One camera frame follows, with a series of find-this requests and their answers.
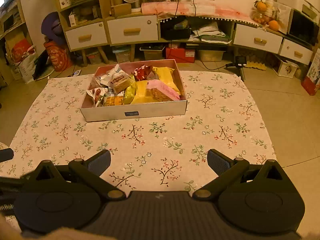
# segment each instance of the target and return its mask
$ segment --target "floral tablecloth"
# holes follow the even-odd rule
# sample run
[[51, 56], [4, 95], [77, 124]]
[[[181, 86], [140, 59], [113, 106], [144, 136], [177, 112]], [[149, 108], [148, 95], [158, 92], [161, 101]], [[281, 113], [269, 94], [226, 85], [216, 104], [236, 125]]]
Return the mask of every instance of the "floral tablecloth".
[[13, 160], [0, 176], [19, 177], [41, 160], [67, 164], [102, 149], [111, 166], [102, 174], [127, 194], [131, 190], [194, 190], [217, 175], [206, 162], [215, 148], [250, 163], [275, 159], [258, 108], [241, 79], [217, 72], [181, 71], [188, 97], [185, 115], [87, 123], [79, 107], [91, 75], [50, 79], [10, 147]]

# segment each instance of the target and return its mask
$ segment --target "snack box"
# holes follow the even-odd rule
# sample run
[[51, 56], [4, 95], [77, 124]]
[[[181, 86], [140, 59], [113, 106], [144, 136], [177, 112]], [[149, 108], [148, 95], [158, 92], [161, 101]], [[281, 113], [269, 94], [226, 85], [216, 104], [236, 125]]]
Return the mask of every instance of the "snack box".
[[[138, 61], [119, 64], [122, 70], [132, 74], [134, 70], [143, 65], [154, 67], [169, 67], [175, 69], [172, 77], [173, 81], [181, 92], [180, 101], [155, 102], [136, 105], [122, 106], [100, 106], [93, 107], [92, 98], [86, 94], [81, 105], [81, 112], [87, 122], [107, 121], [117, 119], [131, 119], [156, 116], [184, 115], [187, 109], [187, 99], [180, 72], [174, 59]], [[114, 68], [115, 65], [107, 65], [97, 69], [88, 90], [99, 87], [95, 77], [101, 76]]]

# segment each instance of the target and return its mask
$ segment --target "tablecloth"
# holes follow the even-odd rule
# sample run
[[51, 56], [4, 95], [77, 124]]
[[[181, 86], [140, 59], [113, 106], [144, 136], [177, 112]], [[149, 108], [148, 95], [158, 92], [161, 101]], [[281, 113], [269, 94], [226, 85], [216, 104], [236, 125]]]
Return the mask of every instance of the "tablecloth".
[[10, 145], [13, 160], [0, 163], [0, 176], [19, 177], [44, 159], [67, 164], [108, 149], [111, 165], [101, 177], [126, 194], [192, 194], [217, 177], [207, 165], [211, 148], [253, 164], [276, 159], [256, 103], [239, 77], [194, 71], [181, 76], [185, 115], [91, 123], [79, 107], [92, 75], [49, 79]]

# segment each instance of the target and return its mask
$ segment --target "cabinet leg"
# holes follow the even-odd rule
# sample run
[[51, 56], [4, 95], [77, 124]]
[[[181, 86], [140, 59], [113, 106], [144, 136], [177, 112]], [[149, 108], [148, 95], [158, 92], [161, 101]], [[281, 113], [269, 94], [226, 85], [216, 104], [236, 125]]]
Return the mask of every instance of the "cabinet leg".
[[103, 62], [106, 63], [106, 64], [109, 64], [109, 60], [108, 60], [106, 54], [104, 53], [102, 47], [98, 46], [97, 48], [98, 48], [98, 51], [100, 52], [100, 55], [101, 55], [101, 57], [103, 59]]
[[134, 62], [134, 51], [136, 49], [136, 44], [131, 44], [131, 51], [130, 51], [130, 62]]
[[88, 65], [88, 62], [87, 62], [87, 56], [85, 54], [85, 50], [81, 49], [81, 53], [82, 53], [82, 59], [83, 59], [83, 66], [86, 67]]

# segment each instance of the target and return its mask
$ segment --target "purple object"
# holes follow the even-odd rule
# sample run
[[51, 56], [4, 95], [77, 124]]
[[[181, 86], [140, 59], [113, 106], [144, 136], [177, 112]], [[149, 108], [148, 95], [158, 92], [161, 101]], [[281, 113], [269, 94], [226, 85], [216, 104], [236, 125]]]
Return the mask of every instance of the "purple object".
[[41, 33], [46, 35], [49, 40], [55, 41], [59, 46], [67, 43], [63, 35], [58, 12], [49, 13], [44, 18], [41, 25]]

